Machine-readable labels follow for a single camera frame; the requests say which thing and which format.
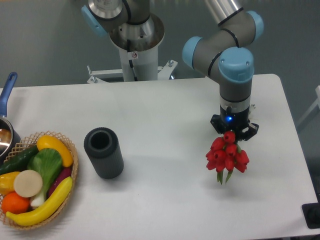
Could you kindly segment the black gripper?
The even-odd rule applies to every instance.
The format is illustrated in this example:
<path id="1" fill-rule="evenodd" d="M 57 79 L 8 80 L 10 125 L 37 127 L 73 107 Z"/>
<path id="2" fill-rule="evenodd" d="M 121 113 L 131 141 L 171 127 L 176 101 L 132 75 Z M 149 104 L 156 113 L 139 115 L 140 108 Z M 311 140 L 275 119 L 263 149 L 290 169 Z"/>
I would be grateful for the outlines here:
<path id="1" fill-rule="evenodd" d="M 214 114 L 211 117 L 210 123 L 218 134 L 224 134 L 227 131 L 236 132 L 237 141 L 248 141 L 255 136 L 259 130 L 259 125 L 248 122 L 249 110 L 241 112 L 228 112 L 220 106 L 220 115 Z"/>

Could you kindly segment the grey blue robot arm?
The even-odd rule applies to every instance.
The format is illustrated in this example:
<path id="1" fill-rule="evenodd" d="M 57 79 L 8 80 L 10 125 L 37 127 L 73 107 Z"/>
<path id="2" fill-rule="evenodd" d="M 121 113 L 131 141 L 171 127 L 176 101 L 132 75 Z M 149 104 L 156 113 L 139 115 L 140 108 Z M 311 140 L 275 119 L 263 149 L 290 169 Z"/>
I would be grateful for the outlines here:
<path id="1" fill-rule="evenodd" d="M 206 6 L 219 31 L 209 39 L 190 38 L 182 59 L 219 85 L 220 113 L 210 121 L 215 130 L 233 131 L 236 140 L 247 141 L 259 129 L 249 119 L 255 67 L 247 47 L 262 35 L 264 23 L 236 0 L 208 0 Z M 159 79 L 158 47 L 165 29 L 148 0 L 89 0 L 81 13 L 93 32 L 109 36 L 118 48 L 126 82 Z"/>

